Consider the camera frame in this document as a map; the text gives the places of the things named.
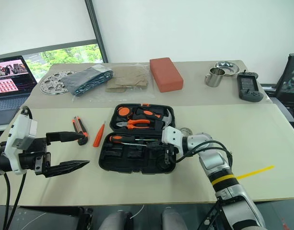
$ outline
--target beige cloth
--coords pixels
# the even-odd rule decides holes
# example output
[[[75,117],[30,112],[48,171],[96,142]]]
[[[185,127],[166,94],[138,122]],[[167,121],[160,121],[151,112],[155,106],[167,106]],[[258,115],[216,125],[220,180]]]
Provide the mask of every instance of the beige cloth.
[[[146,88],[148,70],[139,65],[120,65],[111,67],[113,78],[106,83],[106,92],[124,92],[128,87]]]

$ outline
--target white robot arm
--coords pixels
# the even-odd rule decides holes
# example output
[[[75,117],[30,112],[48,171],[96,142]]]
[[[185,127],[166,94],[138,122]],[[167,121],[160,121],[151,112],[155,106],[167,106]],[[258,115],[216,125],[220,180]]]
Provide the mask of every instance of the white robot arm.
[[[199,161],[215,190],[215,196],[222,209],[220,216],[225,229],[265,229],[263,216],[233,175],[224,157],[215,149],[216,147],[213,147],[212,142],[217,141],[213,141],[210,135],[200,133],[184,137],[180,130],[168,126],[163,130],[162,142],[174,145],[183,157],[187,156],[190,150],[195,153],[208,148],[198,152]]]

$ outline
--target black chair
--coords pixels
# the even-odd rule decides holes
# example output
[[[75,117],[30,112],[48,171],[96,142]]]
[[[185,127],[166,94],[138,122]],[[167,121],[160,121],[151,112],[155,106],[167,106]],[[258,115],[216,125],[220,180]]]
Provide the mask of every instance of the black chair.
[[[294,127],[294,54],[289,55],[278,83],[262,84],[262,87]]]

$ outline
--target metal bowl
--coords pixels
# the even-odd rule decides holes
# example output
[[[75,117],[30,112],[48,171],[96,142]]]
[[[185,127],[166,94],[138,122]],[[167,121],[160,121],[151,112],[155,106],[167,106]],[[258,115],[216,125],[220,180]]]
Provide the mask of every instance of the metal bowl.
[[[239,73],[239,67],[233,62],[219,61],[215,64],[215,67],[223,69],[225,76],[233,76]]]

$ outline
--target laptop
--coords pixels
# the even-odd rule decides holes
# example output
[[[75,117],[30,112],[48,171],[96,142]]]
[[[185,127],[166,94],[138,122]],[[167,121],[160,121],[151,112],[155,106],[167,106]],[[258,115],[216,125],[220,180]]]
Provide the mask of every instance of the laptop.
[[[0,125],[10,123],[36,84],[22,56],[0,58]]]

